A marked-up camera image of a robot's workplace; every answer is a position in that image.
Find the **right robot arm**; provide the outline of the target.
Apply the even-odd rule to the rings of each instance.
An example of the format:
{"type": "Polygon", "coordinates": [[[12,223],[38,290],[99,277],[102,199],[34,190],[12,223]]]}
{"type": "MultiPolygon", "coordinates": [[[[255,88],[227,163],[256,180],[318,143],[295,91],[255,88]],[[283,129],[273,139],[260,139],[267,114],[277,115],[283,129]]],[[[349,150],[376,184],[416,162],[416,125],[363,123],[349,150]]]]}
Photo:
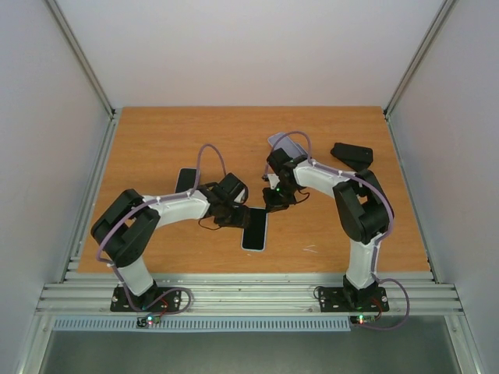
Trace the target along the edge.
{"type": "Polygon", "coordinates": [[[270,152],[263,189],[266,211],[286,210],[309,188],[334,199],[343,231],[350,240],[349,267],[343,277],[343,297],[361,309],[375,295],[380,281],[377,262],[381,242],[393,228],[394,212],[372,171],[351,173],[328,167],[305,155],[290,157],[282,148],[270,152]]]}

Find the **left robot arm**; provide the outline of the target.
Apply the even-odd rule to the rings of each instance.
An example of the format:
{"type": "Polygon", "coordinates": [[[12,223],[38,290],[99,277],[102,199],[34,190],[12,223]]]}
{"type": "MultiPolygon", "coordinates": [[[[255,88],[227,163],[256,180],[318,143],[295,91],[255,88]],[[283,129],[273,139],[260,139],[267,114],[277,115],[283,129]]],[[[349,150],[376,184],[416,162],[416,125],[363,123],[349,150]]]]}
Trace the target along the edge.
{"type": "Polygon", "coordinates": [[[90,229],[98,244],[97,259],[114,268],[128,288],[129,300],[139,310],[157,301],[156,285],[143,253],[158,229],[183,221],[212,218],[220,228],[246,228],[249,189],[234,174],[219,182],[197,185],[184,192],[143,196],[134,189],[122,192],[90,229]]]}

